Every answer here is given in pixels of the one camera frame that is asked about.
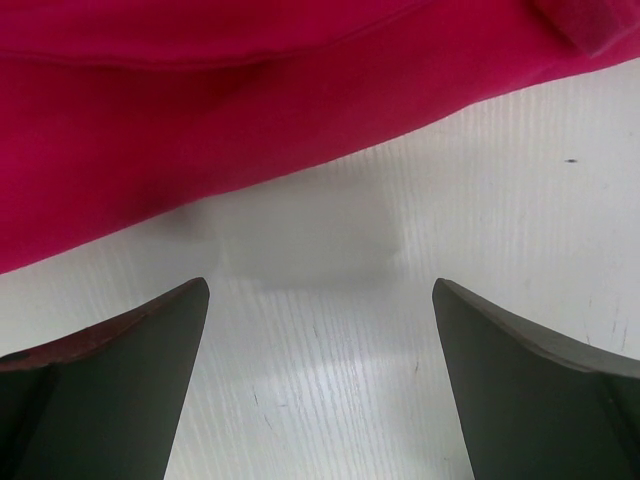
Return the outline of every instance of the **white surface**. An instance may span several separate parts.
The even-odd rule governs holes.
[[[433,283],[640,358],[639,86],[636,61],[493,99],[4,275],[0,354],[202,275],[167,479],[470,479]]]

